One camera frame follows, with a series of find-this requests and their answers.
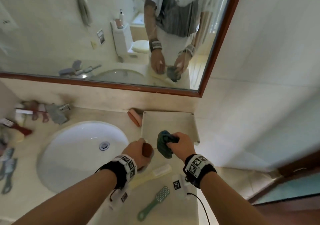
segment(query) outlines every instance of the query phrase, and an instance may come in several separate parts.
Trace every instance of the white brush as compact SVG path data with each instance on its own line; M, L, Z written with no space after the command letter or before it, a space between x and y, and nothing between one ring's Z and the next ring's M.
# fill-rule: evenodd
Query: white brush
M146 183L149 180L160 178L160 177L170 173L171 171L172 171L172 168L171 168L170 164L163 165L160 168L151 171L149 174L147 174L146 176L144 176L142 178L133 179L129 183L129 187L130 187L130 189L133 190L134 188L138 187L139 185Z

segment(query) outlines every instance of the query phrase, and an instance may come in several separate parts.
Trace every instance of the green hair comb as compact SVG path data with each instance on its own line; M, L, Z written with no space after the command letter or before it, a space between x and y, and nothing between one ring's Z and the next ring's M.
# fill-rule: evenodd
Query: green hair comb
M147 205L145 209L138 213L138 220L143 221L146 219L148 213L154 208L157 204L163 202L163 200L170 194L170 190L167 186L163 187L155 196L155 199Z

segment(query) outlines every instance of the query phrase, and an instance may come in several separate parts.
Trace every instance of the black cable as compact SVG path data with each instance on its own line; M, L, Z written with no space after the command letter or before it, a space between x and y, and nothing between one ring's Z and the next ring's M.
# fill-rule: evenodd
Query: black cable
M187 195L193 195L193 196L195 196L195 197L197 197L195 194L192 194L192 193L187 193ZM197 197L198 198L198 200L201 202L201 204L202 204L202 206L203 206L203 209L205 210L205 206L203 205L203 203L202 203L202 201L200 200L200 198L199 197ZM210 221L209 221L209 217L208 217L208 214L207 214L207 211L205 210L204 211L206 214L206 216L207 216L207 219L208 219L208 223L209 223L209 225L210 225Z

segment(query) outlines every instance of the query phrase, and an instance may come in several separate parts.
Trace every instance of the outlet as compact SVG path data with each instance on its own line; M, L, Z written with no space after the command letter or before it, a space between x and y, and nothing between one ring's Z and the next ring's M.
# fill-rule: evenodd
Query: outlet
M18 28L18 25L10 16L9 12L0 2L0 28L5 32L8 33L14 29Z

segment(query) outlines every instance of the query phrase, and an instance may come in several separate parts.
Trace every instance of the white sink basin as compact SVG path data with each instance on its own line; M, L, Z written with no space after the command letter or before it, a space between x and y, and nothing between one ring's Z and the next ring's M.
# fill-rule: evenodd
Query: white sink basin
M102 143L106 150L100 150ZM126 135L109 123L77 123L52 137L38 159L38 176L48 189L59 193L121 154L128 143Z

